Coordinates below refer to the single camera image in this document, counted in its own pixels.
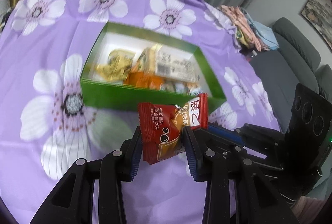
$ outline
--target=pink fabric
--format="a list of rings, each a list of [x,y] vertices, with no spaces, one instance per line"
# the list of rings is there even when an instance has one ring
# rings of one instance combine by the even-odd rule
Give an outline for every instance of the pink fabric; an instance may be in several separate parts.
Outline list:
[[[292,208],[301,224],[310,224],[321,211],[325,201],[302,196]]]
[[[235,26],[241,29],[246,41],[249,42],[249,44],[252,46],[255,46],[257,51],[260,52],[262,50],[262,45],[255,33],[250,28],[247,18],[244,16],[240,8],[225,5],[221,5],[219,8],[225,15],[230,18]]]

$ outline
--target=red snack packet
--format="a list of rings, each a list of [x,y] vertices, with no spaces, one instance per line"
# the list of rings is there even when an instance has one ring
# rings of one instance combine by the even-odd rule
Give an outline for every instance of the red snack packet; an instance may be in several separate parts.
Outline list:
[[[184,152],[180,140],[183,126],[193,129],[208,127],[207,94],[187,102],[181,109],[175,105],[138,104],[139,123],[143,140],[143,160],[149,164]]]
[[[172,122],[175,111],[175,105],[154,105],[149,102],[138,104],[143,160],[149,164],[174,156],[174,152],[182,146],[180,131]]]
[[[208,95],[200,93],[196,98],[188,101],[176,114],[173,120],[178,130],[184,126],[195,128],[208,127]]]

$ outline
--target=orange snack wrapper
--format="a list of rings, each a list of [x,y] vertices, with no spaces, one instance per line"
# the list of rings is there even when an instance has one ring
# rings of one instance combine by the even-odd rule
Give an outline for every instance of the orange snack wrapper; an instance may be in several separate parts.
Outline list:
[[[184,152],[181,129],[208,127],[207,94],[199,94],[181,109],[176,105],[138,104],[139,123],[143,140],[143,160],[149,164]]]
[[[150,88],[160,90],[161,85],[165,83],[165,79],[155,75],[147,75],[142,71],[130,72],[124,85],[133,85],[136,87]]]

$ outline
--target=camera lens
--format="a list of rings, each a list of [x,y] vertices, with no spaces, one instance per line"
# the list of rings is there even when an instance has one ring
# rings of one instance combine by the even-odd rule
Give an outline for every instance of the camera lens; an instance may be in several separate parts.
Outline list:
[[[313,133],[316,136],[321,135],[324,128],[324,120],[321,116],[316,117],[315,121],[313,122]]]
[[[301,108],[301,97],[297,96],[295,99],[295,110],[298,111]]]
[[[312,118],[312,105],[311,103],[307,102],[303,106],[303,111],[302,111],[302,119],[304,123],[309,123]]]

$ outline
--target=pillow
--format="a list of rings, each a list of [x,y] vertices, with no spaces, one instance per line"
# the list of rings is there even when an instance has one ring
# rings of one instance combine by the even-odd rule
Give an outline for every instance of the pillow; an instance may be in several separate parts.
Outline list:
[[[274,33],[274,35],[276,36],[279,44],[279,53],[281,53],[283,58],[286,60],[295,76],[298,78],[298,81],[316,93],[319,93],[315,75],[297,50],[278,33]]]
[[[329,65],[322,67],[316,74],[319,93],[332,103],[332,70]]]
[[[318,51],[291,21],[284,17],[280,18],[272,29],[289,41],[313,72],[317,70],[321,62]]]

